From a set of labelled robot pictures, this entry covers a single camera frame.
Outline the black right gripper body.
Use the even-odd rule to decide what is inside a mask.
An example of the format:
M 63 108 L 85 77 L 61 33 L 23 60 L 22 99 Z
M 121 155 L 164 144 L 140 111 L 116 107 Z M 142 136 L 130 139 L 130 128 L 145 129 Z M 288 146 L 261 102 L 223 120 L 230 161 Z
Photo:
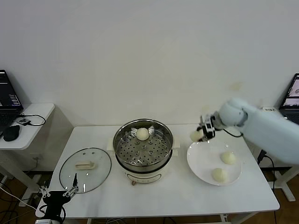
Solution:
M 215 132 L 221 130 L 221 119 L 218 113 L 206 115 L 205 117 L 201 116 L 199 124 L 204 125 L 203 129 L 200 130 L 203 136 L 215 137 Z

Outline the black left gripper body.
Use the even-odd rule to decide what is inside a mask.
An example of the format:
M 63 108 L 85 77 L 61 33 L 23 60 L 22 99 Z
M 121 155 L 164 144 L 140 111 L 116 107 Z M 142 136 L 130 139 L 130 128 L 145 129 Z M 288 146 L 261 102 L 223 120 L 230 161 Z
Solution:
M 67 191 L 54 190 L 50 191 L 43 199 L 44 203 L 50 208 L 61 208 L 64 204 L 68 203 Z

